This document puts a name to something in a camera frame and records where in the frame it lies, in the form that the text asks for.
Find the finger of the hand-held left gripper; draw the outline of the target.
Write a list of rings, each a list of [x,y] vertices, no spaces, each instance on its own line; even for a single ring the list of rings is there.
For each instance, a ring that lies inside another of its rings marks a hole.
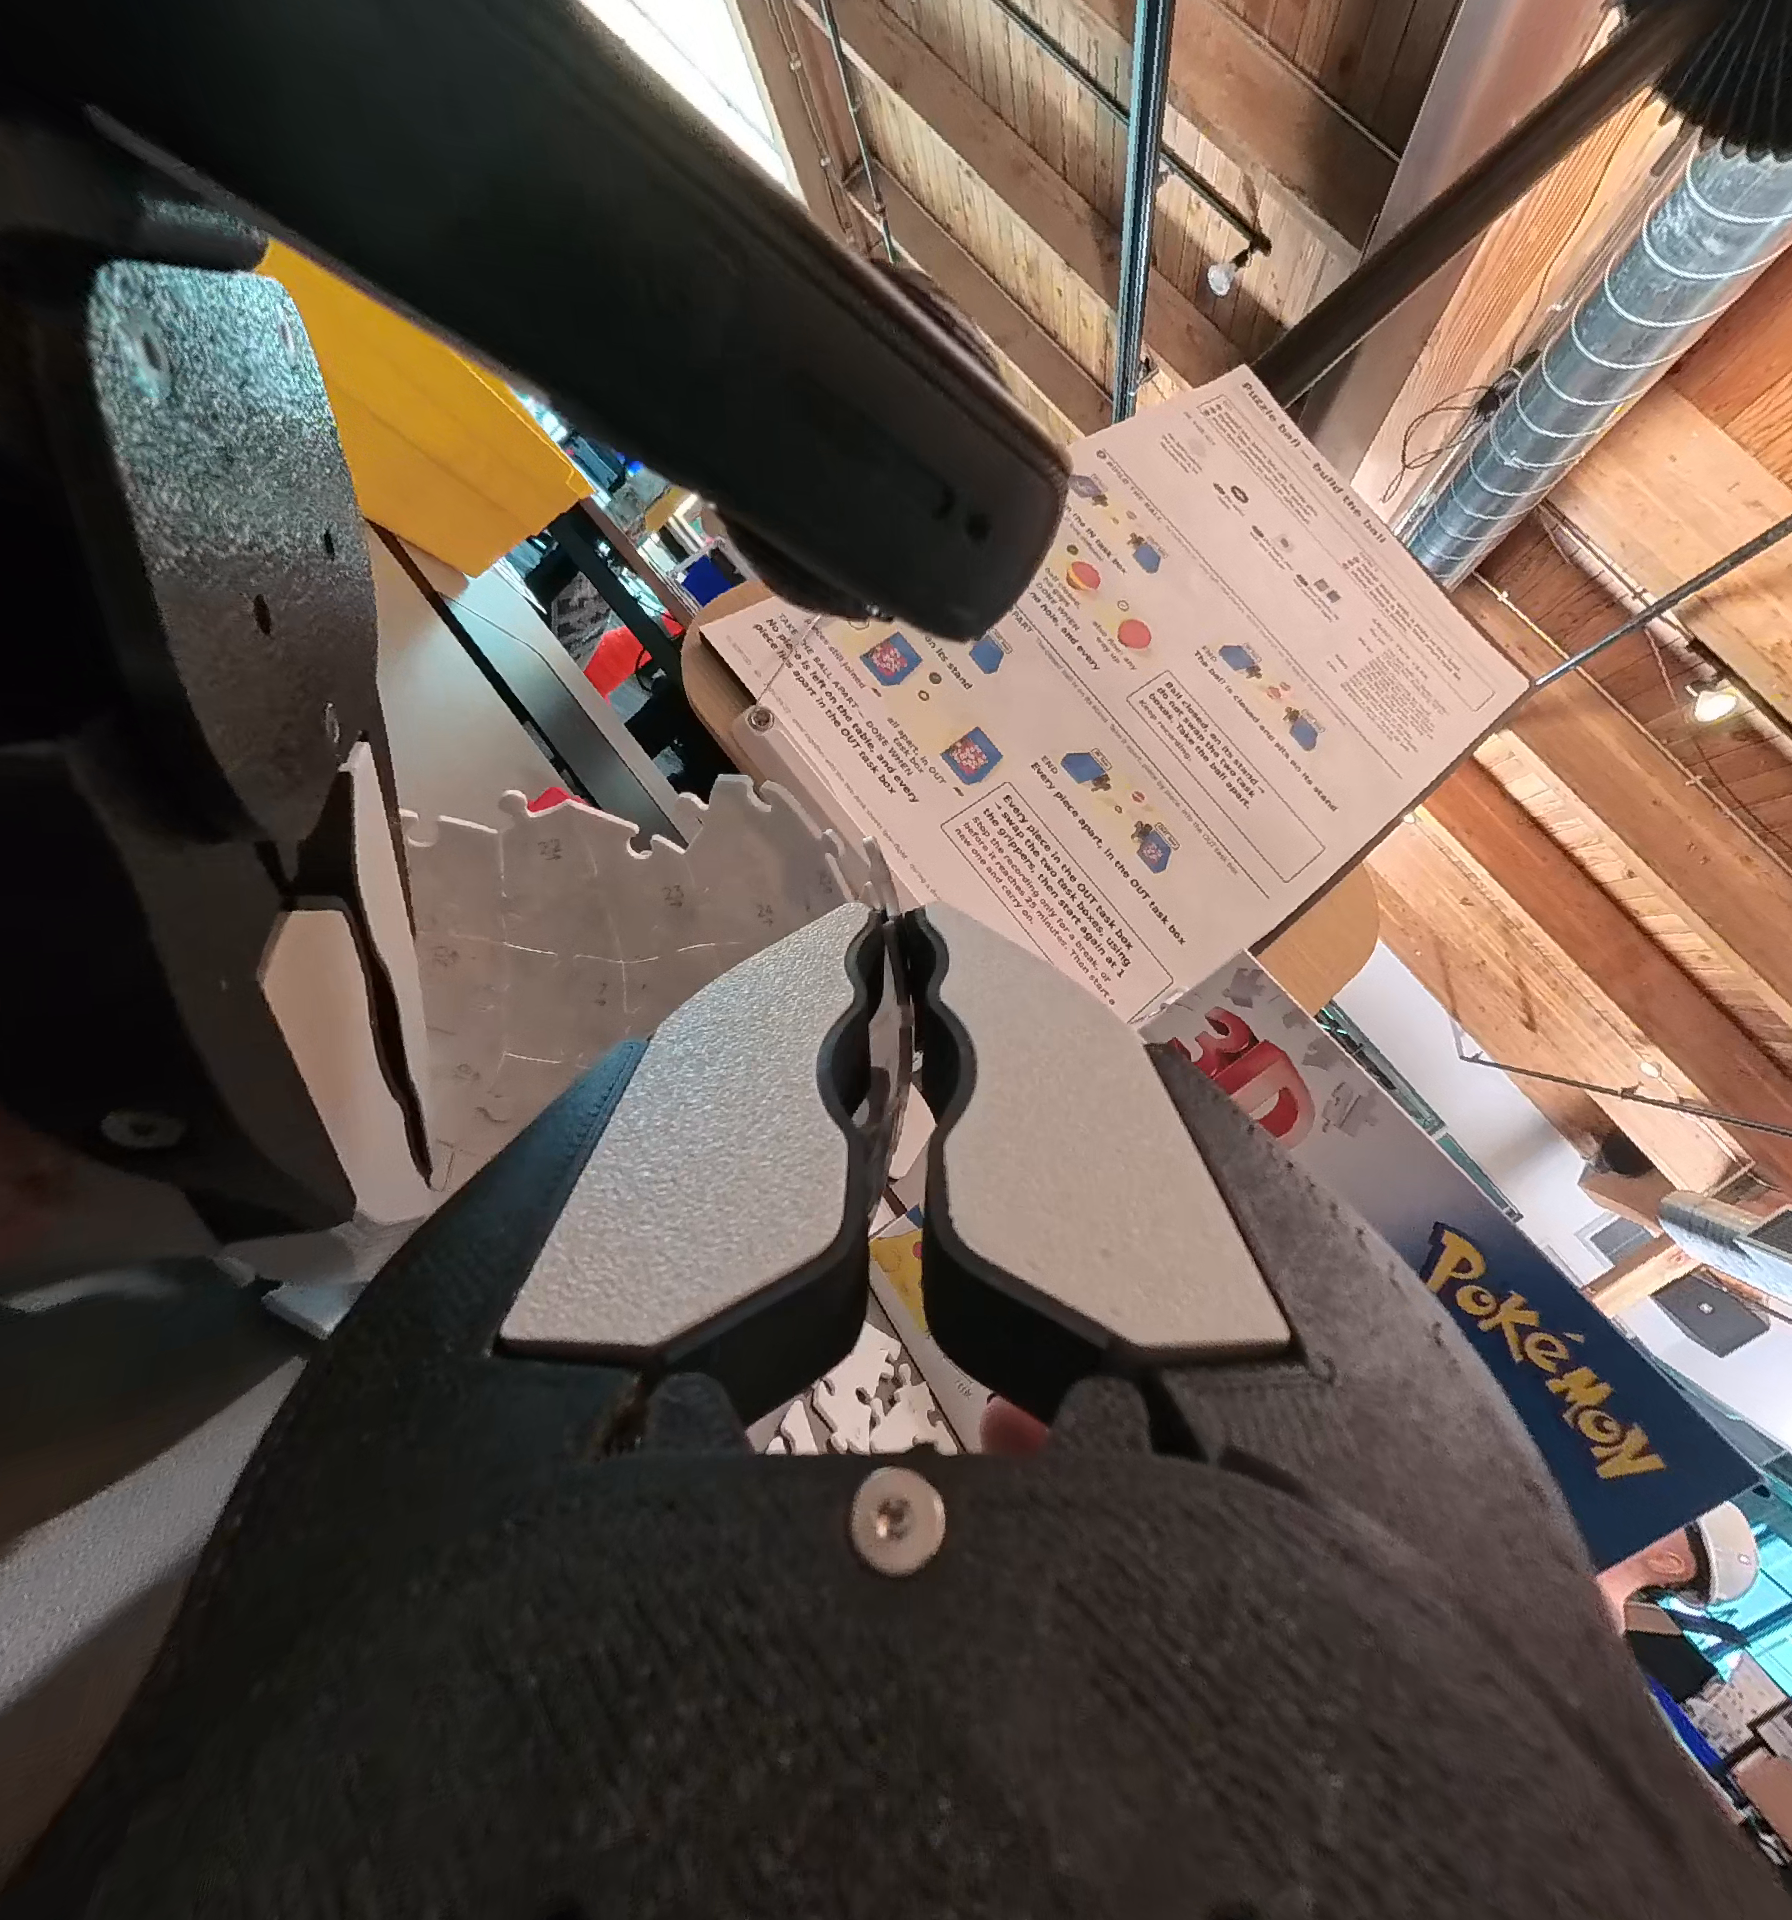
[[[402,914],[415,937],[408,859],[387,754],[362,734],[341,760],[329,795],[293,862],[293,911],[341,904],[374,954],[364,961],[369,994],[387,991],[387,923]],[[430,1130],[428,1170],[435,1147]]]
[[[387,923],[387,991],[369,994],[374,954],[341,904],[281,914],[261,968],[310,1100],[355,1194],[355,1216],[400,1224],[434,1205],[428,1170],[428,1031],[414,930]]]

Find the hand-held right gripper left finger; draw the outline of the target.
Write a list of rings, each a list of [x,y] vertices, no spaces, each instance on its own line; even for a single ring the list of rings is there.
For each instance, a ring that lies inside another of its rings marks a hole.
[[[888,919],[846,903],[658,1024],[499,1325],[524,1356],[838,1364],[899,1115]]]

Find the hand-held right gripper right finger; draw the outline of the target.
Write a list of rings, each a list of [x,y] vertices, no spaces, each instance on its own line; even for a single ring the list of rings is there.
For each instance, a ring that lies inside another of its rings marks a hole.
[[[924,1301],[964,1373],[1160,1373],[1292,1330],[1135,1027],[1040,954],[904,917],[934,1119]]]

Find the partly built puzzle ball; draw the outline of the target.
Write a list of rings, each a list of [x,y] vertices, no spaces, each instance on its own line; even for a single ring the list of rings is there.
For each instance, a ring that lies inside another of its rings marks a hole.
[[[402,812],[432,1197],[358,1214],[319,1251],[251,1251],[262,1306],[326,1337],[402,1240],[606,1052],[844,899],[894,904],[873,840],[787,788],[721,779],[687,842],[575,799],[499,799],[499,824]]]

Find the pile of white puzzle pieces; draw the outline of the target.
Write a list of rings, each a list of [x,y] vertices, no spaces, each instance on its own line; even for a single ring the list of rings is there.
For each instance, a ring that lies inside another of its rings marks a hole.
[[[800,1397],[759,1420],[750,1440],[759,1454],[797,1457],[963,1451],[908,1351],[873,1316],[854,1351]]]

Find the blue puzzle box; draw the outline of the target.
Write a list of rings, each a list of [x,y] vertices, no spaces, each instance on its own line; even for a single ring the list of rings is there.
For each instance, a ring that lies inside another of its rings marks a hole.
[[[1272,983],[1146,1042],[1292,1330],[1160,1373],[964,1373],[1053,1422],[1084,1379],[1164,1432],[1411,1549],[1604,1571],[1756,1467]]]

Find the yellow plastic bin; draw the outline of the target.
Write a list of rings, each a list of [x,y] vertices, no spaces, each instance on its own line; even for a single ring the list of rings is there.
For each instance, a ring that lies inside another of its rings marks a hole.
[[[592,493],[496,373],[280,242],[261,271],[307,327],[365,521],[478,577]]]

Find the dark desk hatch panel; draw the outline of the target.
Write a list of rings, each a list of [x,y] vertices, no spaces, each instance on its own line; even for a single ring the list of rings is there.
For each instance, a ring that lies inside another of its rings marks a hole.
[[[640,840],[693,837],[683,797],[585,679],[524,589],[493,570],[454,592],[421,581],[435,613],[577,799],[635,824]]]

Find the laminated instruction sheet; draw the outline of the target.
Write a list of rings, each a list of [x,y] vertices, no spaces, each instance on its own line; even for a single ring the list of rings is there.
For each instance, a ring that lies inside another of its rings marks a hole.
[[[1254,371],[1071,457],[1048,557],[976,639],[778,596],[703,633],[904,899],[1139,1021],[1327,891],[1529,679]]]

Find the black pleated object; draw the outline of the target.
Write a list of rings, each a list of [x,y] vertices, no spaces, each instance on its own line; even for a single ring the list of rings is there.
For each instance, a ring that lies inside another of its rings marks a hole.
[[[1725,4],[1651,95],[1734,153],[1792,157],[1792,2]]]

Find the black wall speaker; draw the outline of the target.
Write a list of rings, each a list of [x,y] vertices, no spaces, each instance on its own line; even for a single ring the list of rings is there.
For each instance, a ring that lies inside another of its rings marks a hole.
[[[1651,1297],[1651,1304],[1690,1342],[1718,1359],[1740,1352],[1771,1330],[1767,1313],[1701,1270],[1669,1281]]]

